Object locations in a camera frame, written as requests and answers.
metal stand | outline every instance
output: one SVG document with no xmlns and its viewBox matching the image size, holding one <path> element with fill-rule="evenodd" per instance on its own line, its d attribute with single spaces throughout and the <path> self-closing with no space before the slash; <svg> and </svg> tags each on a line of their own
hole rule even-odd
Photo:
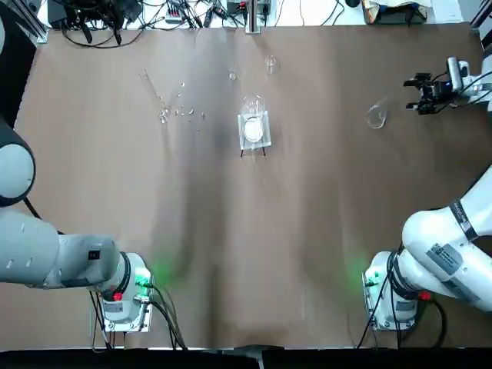
<svg viewBox="0 0 492 369">
<path fill-rule="evenodd" d="M 259 35 L 261 31 L 258 23 L 258 0 L 249 0 L 248 5 L 248 21 L 244 29 L 249 35 Z"/>
</svg>

red button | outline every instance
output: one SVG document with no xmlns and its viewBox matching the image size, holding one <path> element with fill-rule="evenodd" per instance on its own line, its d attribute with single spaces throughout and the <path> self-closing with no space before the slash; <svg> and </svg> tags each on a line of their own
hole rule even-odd
<svg viewBox="0 0 492 369">
<path fill-rule="evenodd" d="M 429 291 L 421 291 L 419 297 L 421 300 L 429 301 L 432 298 L 432 294 Z"/>
</svg>

small glass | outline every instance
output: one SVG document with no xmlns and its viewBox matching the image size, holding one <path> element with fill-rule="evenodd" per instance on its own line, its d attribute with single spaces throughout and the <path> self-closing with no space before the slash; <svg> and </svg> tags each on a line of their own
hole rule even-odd
<svg viewBox="0 0 492 369">
<path fill-rule="evenodd" d="M 372 105 L 367 111 L 367 123 L 373 129 L 379 129 L 384 126 L 387 119 L 388 99 L 383 97 L 376 104 Z"/>
<path fill-rule="evenodd" d="M 267 66 L 267 75 L 273 75 L 278 69 L 278 61 L 273 55 L 269 55 L 264 60 Z"/>
<path fill-rule="evenodd" d="M 231 81 L 235 81 L 236 79 L 238 79 L 235 68 L 228 69 L 228 76 Z"/>
<path fill-rule="evenodd" d="M 241 103 L 241 114 L 262 115 L 264 112 L 264 99 L 261 96 L 248 96 Z"/>
</svg>

label sticker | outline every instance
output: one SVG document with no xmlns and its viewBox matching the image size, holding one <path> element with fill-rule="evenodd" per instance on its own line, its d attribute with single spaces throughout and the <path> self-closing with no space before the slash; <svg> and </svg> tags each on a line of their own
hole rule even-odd
<svg viewBox="0 0 492 369">
<path fill-rule="evenodd" d="M 121 313 L 123 311 L 123 303 L 122 302 L 113 302 L 107 303 L 105 302 L 105 312 L 106 313 Z"/>
<path fill-rule="evenodd" d="M 426 255 L 449 275 L 454 274 L 463 264 L 461 254 L 450 244 L 445 244 L 443 247 L 435 244 Z"/>
<path fill-rule="evenodd" d="M 415 309 L 416 301 L 397 301 L 395 310 L 398 311 L 412 311 Z"/>
</svg>

green led light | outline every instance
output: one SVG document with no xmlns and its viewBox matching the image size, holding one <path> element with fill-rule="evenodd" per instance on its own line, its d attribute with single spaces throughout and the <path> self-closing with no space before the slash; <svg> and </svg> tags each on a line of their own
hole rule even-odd
<svg viewBox="0 0 492 369">
<path fill-rule="evenodd" d="M 151 283 L 151 272 L 145 268 L 135 269 L 135 284 L 144 286 Z"/>
</svg>

